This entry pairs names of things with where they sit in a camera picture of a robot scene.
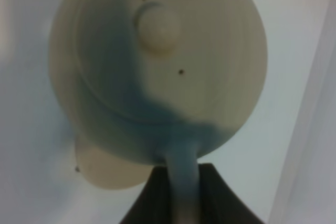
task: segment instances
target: white knob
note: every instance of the white knob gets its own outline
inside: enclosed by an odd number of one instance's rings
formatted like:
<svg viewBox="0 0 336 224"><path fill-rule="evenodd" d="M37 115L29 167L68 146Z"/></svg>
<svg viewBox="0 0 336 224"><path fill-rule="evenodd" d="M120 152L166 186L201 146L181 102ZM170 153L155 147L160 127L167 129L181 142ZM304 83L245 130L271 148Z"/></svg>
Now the white knob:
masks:
<svg viewBox="0 0 336 224"><path fill-rule="evenodd" d="M149 50L171 50L181 34L180 19L175 12L163 5L151 6L139 17L138 34Z"/></svg>

